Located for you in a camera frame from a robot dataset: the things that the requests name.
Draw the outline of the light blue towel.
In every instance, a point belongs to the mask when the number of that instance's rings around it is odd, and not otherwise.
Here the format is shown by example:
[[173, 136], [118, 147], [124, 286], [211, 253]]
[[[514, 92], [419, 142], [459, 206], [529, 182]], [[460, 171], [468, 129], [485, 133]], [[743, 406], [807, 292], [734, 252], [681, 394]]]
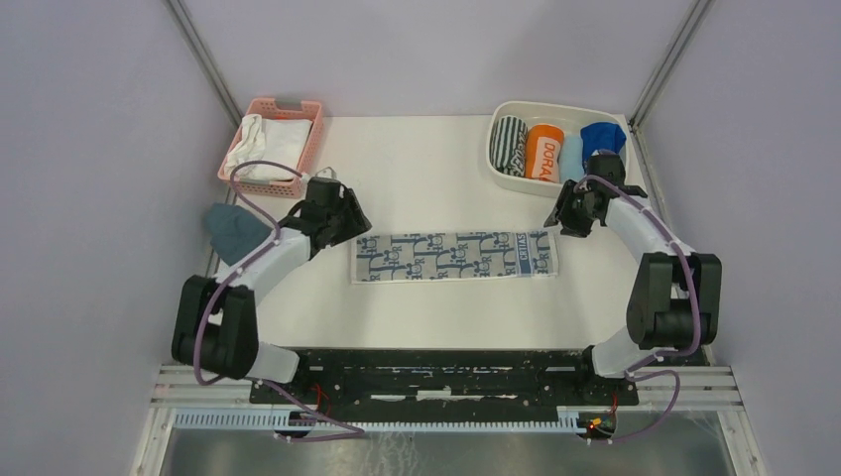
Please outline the light blue towel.
[[580, 181], [585, 171], [582, 166], [583, 140], [578, 134], [567, 134], [559, 155], [559, 179], [561, 183], [567, 180]]

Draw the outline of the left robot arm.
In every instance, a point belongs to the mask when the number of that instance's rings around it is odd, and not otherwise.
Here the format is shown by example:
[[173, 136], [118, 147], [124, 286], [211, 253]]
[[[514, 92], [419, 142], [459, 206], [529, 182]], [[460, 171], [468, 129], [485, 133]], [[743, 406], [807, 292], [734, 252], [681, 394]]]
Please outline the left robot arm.
[[335, 178], [311, 178], [296, 203], [256, 249], [228, 271], [194, 275], [182, 286], [173, 358], [214, 379], [268, 380], [291, 404], [310, 394], [312, 378], [297, 352], [261, 341], [257, 307], [320, 251], [371, 229], [354, 190]]

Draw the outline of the dark blue towel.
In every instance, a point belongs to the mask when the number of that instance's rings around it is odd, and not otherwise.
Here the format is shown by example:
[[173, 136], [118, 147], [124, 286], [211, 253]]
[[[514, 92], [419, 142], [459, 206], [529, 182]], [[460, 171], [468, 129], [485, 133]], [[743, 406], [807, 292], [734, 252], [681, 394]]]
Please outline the dark blue towel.
[[586, 163], [594, 154], [603, 151], [619, 154], [627, 142], [624, 130], [615, 123], [595, 122], [580, 129], [582, 140], [582, 162]]

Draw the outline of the patterned white blue cloth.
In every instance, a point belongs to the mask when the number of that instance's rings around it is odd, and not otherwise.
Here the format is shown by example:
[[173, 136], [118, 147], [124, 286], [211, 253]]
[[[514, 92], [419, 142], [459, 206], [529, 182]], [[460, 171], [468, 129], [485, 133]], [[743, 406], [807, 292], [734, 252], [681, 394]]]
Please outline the patterned white blue cloth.
[[352, 244], [354, 284], [554, 277], [555, 239], [542, 230], [363, 235]]

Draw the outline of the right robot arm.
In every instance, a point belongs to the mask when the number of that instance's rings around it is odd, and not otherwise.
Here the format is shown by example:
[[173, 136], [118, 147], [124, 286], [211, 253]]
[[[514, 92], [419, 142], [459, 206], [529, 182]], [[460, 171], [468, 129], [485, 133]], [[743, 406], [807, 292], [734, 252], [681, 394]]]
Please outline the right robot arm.
[[647, 193], [626, 182], [623, 160], [599, 152], [580, 180], [567, 180], [545, 220], [564, 236], [613, 231], [638, 265], [624, 327], [588, 347], [590, 367], [572, 379], [575, 397], [597, 405], [625, 378], [666, 357], [686, 357], [718, 333], [723, 265], [681, 241], [654, 212]]

